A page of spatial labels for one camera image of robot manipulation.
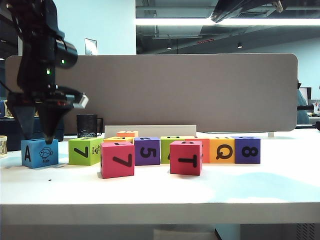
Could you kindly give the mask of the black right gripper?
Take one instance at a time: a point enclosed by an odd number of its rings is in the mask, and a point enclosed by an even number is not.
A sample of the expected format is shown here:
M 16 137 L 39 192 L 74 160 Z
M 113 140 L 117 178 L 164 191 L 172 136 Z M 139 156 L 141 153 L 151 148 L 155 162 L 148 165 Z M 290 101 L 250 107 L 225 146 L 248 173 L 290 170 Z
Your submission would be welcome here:
M 211 14 L 211 20 L 220 23 L 226 19 L 238 18 L 242 13 L 254 8 L 253 0 L 219 0 Z M 253 11 L 266 17 L 274 12 L 284 11 L 283 0 L 261 0 Z

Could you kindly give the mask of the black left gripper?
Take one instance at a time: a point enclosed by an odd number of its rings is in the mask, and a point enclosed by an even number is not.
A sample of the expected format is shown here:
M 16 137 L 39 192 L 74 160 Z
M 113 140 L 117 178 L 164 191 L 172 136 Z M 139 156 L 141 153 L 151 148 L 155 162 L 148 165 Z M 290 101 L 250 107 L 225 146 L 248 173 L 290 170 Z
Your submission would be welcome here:
M 35 105 L 39 114 L 44 140 L 53 142 L 59 121 L 72 110 L 84 106 L 84 93 L 65 86 L 55 86 L 49 91 L 10 92 L 7 104 L 20 125 L 25 139 L 31 139 L 34 129 Z

